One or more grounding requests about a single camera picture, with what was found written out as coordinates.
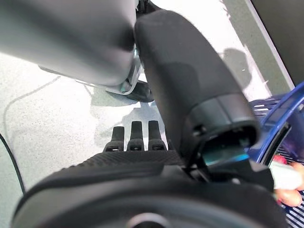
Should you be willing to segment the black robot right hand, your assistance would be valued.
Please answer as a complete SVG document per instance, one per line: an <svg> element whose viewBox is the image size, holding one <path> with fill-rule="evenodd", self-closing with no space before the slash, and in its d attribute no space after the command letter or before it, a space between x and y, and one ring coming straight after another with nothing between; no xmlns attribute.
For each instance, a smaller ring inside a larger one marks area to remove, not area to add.
<svg viewBox="0 0 304 228"><path fill-rule="evenodd" d="M102 153L49 175L20 200L13 228L286 228L270 169L245 148L259 121L231 72L183 16L157 10L135 24L160 115L113 129Z"/></svg>

